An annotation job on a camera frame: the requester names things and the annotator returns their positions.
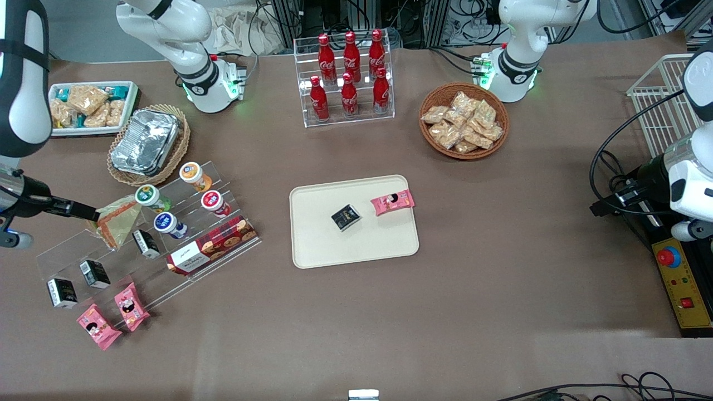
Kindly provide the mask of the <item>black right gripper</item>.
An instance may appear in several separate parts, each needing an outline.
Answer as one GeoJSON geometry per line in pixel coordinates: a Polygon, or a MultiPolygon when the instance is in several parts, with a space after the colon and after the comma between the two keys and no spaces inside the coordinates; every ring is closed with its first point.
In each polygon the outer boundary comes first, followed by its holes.
{"type": "Polygon", "coordinates": [[[97,222],[97,209],[73,200],[52,196],[50,188],[42,181],[28,176],[2,176],[2,218],[30,218],[40,213],[74,217],[97,222]]]}

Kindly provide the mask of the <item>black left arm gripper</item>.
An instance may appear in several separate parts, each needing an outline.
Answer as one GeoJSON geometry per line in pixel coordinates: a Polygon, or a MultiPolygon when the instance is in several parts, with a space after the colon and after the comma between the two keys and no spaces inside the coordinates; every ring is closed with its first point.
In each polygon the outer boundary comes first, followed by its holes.
{"type": "Polygon", "coordinates": [[[613,178],[613,204],[599,200],[590,206],[595,217],[629,213],[632,215],[672,215],[669,175],[663,157],[649,160],[629,173],[613,178]]]}

